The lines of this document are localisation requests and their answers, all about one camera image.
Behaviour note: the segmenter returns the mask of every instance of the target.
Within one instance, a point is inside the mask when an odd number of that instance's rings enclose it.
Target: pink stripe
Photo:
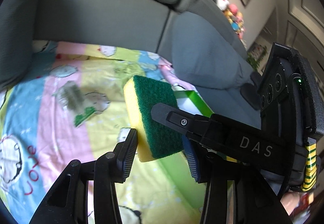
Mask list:
[[[75,128],[73,117],[52,96],[69,80],[81,84],[82,62],[56,61],[53,68],[64,64],[77,67],[78,72],[64,78],[47,77],[38,118],[37,153],[46,191],[71,160],[79,159],[82,163],[94,160],[85,124]]]
[[[57,54],[84,55],[86,44],[60,41],[57,45]]]

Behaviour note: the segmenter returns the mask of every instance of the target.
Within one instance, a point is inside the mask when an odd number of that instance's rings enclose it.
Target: pink ball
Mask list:
[[[234,4],[230,4],[228,6],[228,8],[232,12],[232,14],[235,15],[235,16],[236,16],[237,12],[239,11],[238,7],[236,5],[234,5]]]

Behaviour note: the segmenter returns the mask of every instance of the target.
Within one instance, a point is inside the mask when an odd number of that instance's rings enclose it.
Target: green scouring pad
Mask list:
[[[183,150],[181,134],[151,118],[151,109],[159,102],[178,107],[170,84],[134,76],[124,86],[124,96],[131,127],[137,129],[137,153],[141,162]]]

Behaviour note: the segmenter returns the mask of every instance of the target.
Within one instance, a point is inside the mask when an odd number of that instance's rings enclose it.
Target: blue stripe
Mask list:
[[[55,61],[55,53],[33,55],[29,73],[14,87],[4,121],[3,135],[14,135],[20,142],[23,169],[18,180],[7,185],[10,212],[19,224],[29,223],[45,196],[42,176],[37,165],[38,113],[46,76]],[[14,163],[10,170],[15,170]]]

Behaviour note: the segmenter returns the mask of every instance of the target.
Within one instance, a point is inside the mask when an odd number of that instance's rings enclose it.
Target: white lettering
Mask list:
[[[268,150],[268,148],[271,148],[272,149],[272,146],[267,146],[267,152],[269,153],[269,154],[264,154],[264,156],[266,156],[266,157],[269,157],[270,155],[271,155],[271,152]]]
[[[253,152],[254,150],[257,150],[258,153],[259,153],[259,151],[260,151],[260,142],[258,142],[258,143],[255,145],[255,147],[252,149],[252,152]]]
[[[246,143],[246,146],[243,146],[243,142],[244,142],[245,139],[247,139],[247,143]],[[240,147],[247,148],[249,142],[250,142],[250,140],[247,137],[243,136]]]

